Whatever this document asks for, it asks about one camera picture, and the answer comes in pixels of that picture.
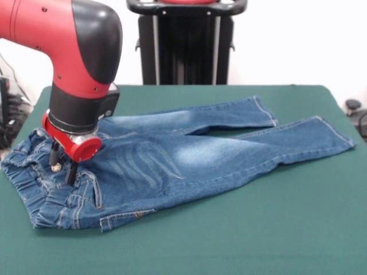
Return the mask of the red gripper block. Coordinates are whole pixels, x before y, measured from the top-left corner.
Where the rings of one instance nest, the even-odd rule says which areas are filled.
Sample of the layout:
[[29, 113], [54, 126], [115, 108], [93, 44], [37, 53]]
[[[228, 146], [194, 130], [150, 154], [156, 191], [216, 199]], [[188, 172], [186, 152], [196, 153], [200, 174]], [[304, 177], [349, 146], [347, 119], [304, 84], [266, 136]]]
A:
[[59, 160], [59, 146], [72, 159], [65, 177], [66, 184], [74, 184], [77, 175], [78, 163], [89, 160], [100, 150], [102, 141], [95, 133], [73, 135], [57, 129], [49, 120], [49, 112], [42, 117], [42, 126], [52, 142], [49, 165], [55, 166]]

